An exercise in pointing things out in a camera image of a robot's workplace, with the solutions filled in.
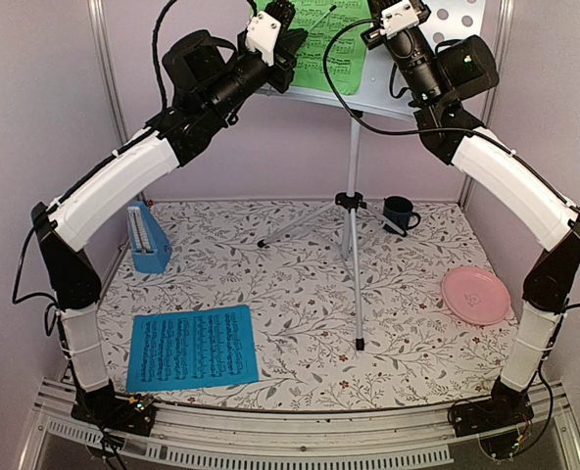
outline white bracket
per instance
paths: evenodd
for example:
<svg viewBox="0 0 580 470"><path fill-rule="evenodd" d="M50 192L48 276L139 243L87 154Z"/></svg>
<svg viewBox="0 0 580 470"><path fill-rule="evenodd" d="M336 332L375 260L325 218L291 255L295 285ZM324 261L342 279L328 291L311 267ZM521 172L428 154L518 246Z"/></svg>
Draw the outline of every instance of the white bracket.
<svg viewBox="0 0 580 470"><path fill-rule="evenodd" d="M274 46L281 30L281 23L266 12L253 17L247 26L245 44L251 52L260 51L262 60L269 66L274 65Z"/></svg>
<svg viewBox="0 0 580 470"><path fill-rule="evenodd" d="M410 0L402 0L381 12L381 23L383 28L379 32L390 39L404 29L417 26L420 20Z"/></svg>

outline tripod stand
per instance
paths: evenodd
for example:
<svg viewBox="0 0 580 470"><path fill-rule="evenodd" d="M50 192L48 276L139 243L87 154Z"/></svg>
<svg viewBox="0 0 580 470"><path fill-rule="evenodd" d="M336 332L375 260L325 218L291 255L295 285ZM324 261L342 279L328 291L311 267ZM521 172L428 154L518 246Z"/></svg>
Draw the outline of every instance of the tripod stand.
<svg viewBox="0 0 580 470"><path fill-rule="evenodd" d="M361 117L361 112L355 112L357 116ZM335 206L340 206L345 210L344 229L342 235L342 243L340 250L342 258L347 259L349 253L353 253L353 272L354 272L354 288L356 295L356 349L358 351L364 350L364 335L363 335L363 313L362 313L362 283L360 282L360 253L358 242L358 210L364 209L370 212L376 219L384 222L391 227L396 233L406 236L402 230L394 222L390 221L381 212L369 207L363 200L363 195L356 191L358 179L358 162L360 159L360 124L351 119L351 154L349 157L349 179L347 184L347 192L336 195L334 201L316 209L297 220L281 227L276 232L270 234L265 239L258 243L260 248L281 240L281 238L290 233L295 228L305 225L306 223L319 217L321 214L329 211Z"/></svg>

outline floral tablecloth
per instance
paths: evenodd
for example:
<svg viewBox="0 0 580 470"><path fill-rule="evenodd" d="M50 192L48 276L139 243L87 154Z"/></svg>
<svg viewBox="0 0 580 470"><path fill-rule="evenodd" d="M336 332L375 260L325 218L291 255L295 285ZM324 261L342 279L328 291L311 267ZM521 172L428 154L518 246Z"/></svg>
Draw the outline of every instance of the floral tablecloth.
<svg viewBox="0 0 580 470"><path fill-rule="evenodd" d="M259 249L257 242L318 203L161 203L153 214L174 248L164 275L133 269L127 254L99 311L110 376L124 391L135 315L248 305L260 382L157 394L231 408L390 408L485 395L517 323L459 321L440 294L461 265L492 269L456 205L422 204L402 239L361 214L366 351L356 352L350 266L342 261L342 213Z"/></svg>

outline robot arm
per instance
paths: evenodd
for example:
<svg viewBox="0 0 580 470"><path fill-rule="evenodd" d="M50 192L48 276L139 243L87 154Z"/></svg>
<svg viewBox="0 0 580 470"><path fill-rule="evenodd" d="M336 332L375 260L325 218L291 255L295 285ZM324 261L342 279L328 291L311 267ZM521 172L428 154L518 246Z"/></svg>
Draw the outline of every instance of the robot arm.
<svg viewBox="0 0 580 470"><path fill-rule="evenodd" d="M142 399L118 399L109 380L96 322L101 281L83 248L128 201L187 165L221 129L235 124L244 102L260 87L288 89L296 53L308 36L289 29L294 15L287 0L272 1L238 36L238 48L205 30L179 40L163 57L174 85L172 106L49 207L40 203L33 209L40 252L57 294L62 349L72 364L74 418L149 435L154 408ZM218 48L233 52L228 62Z"/></svg>
<svg viewBox="0 0 580 470"><path fill-rule="evenodd" d="M580 265L580 211L463 108L463 100L499 83L480 37L448 41L434 52L418 27L431 14L422 0L368 3L378 25L362 39L369 49L384 45L406 80L422 144L499 198L544 249L525 280L518 334L491 398L457 405L452 414L459 436L518 423L532 416L527 390L554 345Z"/></svg>

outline blue sheet music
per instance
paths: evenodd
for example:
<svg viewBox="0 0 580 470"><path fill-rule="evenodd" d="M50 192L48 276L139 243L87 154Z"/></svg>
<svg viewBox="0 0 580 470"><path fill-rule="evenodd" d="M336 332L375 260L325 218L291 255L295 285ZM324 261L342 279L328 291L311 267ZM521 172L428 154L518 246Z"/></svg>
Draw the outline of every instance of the blue sheet music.
<svg viewBox="0 0 580 470"><path fill-rule="evenodd" d="M135 317L128 392L201 389L258 380L247 306Z"/></svg>

